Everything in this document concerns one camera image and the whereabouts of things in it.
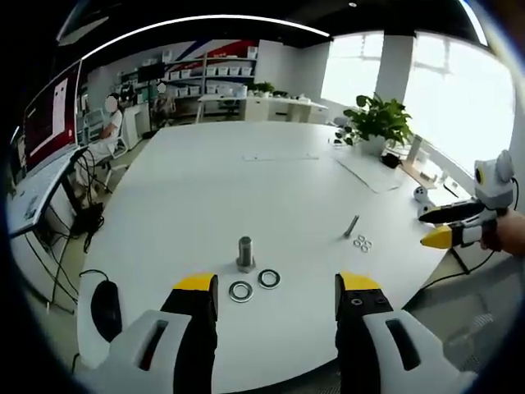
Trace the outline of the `person's right hand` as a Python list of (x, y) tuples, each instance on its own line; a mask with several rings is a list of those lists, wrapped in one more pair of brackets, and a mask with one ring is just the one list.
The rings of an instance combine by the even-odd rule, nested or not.
[(524, 256), (524, 216), (512, 209), (483, 228), (481, 247), (484, 250), (504, 251)]

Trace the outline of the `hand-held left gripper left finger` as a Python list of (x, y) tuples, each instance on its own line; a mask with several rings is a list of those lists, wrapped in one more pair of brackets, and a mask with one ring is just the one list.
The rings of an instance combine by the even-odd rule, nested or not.
[(217, 349), (218, 275), (175, 284), (160, 310), (148, 310), (112, 341), (88, 372), (90, 393), (210, 393)]

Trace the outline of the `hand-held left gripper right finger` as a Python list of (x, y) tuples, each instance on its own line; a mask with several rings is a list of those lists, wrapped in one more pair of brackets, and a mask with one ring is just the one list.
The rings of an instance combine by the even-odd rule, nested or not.
[(394, 309), (371, 278), (335, 275), (336, 349), (343, 393), (465, 393), (477, 374), (445, 357), (414, 316)]

